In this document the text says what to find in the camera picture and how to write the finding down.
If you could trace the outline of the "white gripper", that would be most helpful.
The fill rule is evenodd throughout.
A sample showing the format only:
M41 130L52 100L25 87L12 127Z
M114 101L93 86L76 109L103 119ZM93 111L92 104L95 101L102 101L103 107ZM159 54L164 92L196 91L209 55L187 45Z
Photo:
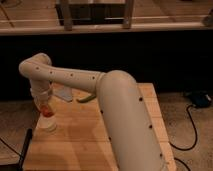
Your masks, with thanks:
M30 88L31 95L36 103L36 107L40 113L42 113L42 105L41 103L47 102L51 95L52 89L50 87L31 87ZM49 111L53 111L51 101L47 102Z

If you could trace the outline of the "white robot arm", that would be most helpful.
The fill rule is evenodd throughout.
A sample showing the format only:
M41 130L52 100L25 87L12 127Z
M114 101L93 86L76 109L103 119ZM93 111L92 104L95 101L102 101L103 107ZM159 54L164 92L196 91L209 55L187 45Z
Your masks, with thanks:
M119 171L169 171L153 122L136 80L127 72L98 72L54 67L38 53L19 64L29 79L40 113L53 115L50 84L62 84L96 96Z

